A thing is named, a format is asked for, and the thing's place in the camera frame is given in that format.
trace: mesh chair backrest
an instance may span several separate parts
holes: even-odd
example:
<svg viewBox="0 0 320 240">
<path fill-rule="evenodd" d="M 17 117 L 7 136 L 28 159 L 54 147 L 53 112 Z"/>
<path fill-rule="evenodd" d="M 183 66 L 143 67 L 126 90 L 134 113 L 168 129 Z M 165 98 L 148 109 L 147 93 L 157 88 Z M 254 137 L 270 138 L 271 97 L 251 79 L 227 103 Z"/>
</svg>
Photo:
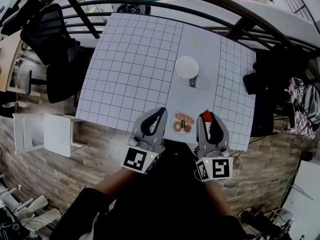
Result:
<svg viewBox="0 0 320 240">
<path fill-rule="evenodd" d="M 20 37 L 45 65 L 68 59 L 67 50 L 71 37 L 57 3 L 35 15 L 22 29 Z"/>
</svg>

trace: white chair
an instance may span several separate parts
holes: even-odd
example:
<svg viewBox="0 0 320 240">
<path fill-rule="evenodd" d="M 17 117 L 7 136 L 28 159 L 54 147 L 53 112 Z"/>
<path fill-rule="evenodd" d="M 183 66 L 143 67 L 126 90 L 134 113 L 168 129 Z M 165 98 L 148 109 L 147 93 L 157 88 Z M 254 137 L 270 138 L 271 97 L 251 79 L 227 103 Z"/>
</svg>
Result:
<svg viewBox="0 0 320 240">
<path fill-rule="evenodd" d="M 70 115 L 44 114 L 43 135 L 44 144 L 33 146 L 32 121 L 34 114 L 13 114 L 14 142 L 16 154 L 44 148 L 64 157 L 70 157 L 72 152 L 84 145 L 73 141 L 74 122 L 82 121 Z"/>
<path fill-rule="evenodd" d="M 33 114 L 13 114 L 15 153 L 38 150 L 44 145 L 33 146 L 32 121 Z"/>
</svg>

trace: forearm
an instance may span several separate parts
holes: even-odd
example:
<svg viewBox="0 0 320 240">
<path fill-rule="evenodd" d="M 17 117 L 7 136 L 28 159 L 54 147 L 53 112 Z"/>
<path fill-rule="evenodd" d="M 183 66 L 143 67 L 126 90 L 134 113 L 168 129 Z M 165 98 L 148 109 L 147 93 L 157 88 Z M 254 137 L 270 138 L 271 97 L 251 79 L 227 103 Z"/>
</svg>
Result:
<svg viewBox="0 0 320 240">
<path fill-rule="evenodd" d="M 217 215 L 233 216 L 230 205 L 226 201 L 225 195 L 221 191 L 219 184 L 216 181 L 207 181 L 204 185 L 209 201 L 213 205 Z"/>
<path fill-rule="evenodd" d="M 122 168 L 113 175 L 107 176 L 93 188 L 106 194 L 110 198 L 116 199 L 119 191 L 130 184 L 138 174 L 136 171 Z"/>
</svg>

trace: person's left arm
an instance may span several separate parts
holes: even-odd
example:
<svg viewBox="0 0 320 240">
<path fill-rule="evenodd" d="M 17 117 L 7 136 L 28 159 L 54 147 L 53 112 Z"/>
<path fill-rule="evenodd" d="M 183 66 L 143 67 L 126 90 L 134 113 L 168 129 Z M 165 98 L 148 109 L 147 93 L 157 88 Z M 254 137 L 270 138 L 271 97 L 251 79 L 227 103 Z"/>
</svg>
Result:
<svg viewBox="0 0 320 240">
<path fill-rule="evenodd" d="M 122 168 L 93 188 L 83 189 L 58 222 L 50 240 L 78 240 L 84 233 L 91 232 L 97 214 L 107 213 L 109 205 L 117 198 L 119 192 L 138 174 Z"/>
</svg>

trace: black sleeve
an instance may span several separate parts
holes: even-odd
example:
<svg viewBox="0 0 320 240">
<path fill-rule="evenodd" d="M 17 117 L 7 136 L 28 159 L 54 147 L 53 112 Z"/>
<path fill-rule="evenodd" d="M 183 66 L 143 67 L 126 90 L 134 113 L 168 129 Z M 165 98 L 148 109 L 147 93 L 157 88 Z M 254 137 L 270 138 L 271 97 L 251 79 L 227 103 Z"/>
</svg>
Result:
<svg viewBox="0 0 320 240">
<path fill-rule="evenodd" d="M 246 240 L 248 236 L 242 228 L 239 220 L 234 216 L 224 216 L 218 220 L 217 232 L 219 231 L 220 236 L 216 239 L 224 240 Z"/>
<path fill-rule="evenodd" d="M 78 240 L 84 233 L 91 232 L 97 214 L 107 213 L 112 202 L 96 189 L 83 189 L 56 225 L 50 240 Z"/>
</svg>

